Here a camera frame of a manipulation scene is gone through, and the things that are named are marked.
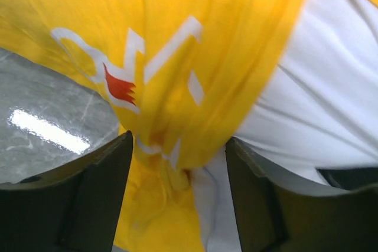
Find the white pillow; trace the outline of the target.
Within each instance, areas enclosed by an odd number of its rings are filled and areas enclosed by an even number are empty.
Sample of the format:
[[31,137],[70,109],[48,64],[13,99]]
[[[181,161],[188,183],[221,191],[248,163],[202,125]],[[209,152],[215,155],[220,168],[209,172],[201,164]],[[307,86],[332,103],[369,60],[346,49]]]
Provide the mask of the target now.
[[205,251],[240,251],[230,138],[322,185],[377,166],[377,0],[212,0],[204,27],[195,206]]

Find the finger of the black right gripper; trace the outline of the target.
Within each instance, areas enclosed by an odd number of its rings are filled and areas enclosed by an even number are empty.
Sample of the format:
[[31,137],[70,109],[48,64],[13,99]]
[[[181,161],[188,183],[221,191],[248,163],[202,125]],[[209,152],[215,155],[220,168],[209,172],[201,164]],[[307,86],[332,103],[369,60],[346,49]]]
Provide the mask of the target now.
[[377,183],[377,168],[317,169],[333,187],[355,190]]

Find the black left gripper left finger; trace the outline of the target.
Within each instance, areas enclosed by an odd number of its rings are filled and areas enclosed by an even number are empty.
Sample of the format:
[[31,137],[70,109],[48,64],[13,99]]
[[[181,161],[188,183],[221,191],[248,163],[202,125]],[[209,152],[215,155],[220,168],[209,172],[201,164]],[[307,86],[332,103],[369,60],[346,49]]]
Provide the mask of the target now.
[[2,251],[111,251],[133,151],[131,132],[94,152],[1,185]]

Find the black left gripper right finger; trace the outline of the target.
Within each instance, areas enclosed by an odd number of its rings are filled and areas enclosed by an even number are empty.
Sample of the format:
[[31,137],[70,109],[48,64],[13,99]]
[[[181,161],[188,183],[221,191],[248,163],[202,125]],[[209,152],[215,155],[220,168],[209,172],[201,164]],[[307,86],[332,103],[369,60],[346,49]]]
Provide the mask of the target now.
[[319,184],[236,138],[227,142],[226,161],[243,251],[377,250],[377,183]]

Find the yellow cartoon print pillowcase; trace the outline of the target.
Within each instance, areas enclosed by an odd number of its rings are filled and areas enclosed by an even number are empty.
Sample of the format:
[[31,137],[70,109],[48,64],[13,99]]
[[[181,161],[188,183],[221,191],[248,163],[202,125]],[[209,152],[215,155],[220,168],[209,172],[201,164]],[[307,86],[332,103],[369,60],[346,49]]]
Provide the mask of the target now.
[[1,47],[99,93],[134,136],[115,234],[127,251],[205,251],[191,90],[212,0],[1,0]]

